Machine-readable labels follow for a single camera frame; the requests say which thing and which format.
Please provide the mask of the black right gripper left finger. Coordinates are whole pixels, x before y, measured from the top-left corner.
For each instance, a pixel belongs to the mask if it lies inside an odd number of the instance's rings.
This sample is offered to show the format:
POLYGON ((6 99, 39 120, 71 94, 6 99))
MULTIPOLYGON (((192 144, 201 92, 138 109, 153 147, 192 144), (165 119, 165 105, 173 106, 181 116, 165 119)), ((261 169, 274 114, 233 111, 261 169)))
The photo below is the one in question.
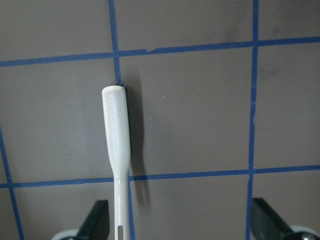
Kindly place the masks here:
POLYGON ((108 200, 97 200, 79 229, 56 233, 54 240, 107 240, 110 235, 108 200))

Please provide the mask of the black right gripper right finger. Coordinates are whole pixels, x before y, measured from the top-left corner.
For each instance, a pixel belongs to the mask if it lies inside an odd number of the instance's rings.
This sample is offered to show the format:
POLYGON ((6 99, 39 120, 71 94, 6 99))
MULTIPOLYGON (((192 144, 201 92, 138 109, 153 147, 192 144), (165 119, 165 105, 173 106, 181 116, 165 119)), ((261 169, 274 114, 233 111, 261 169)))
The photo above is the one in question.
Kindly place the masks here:
POLYGON ((261 197, 254 197, 250 207, 250 231, 256 240, 318 240, 314 230, 288 225, 261 197))

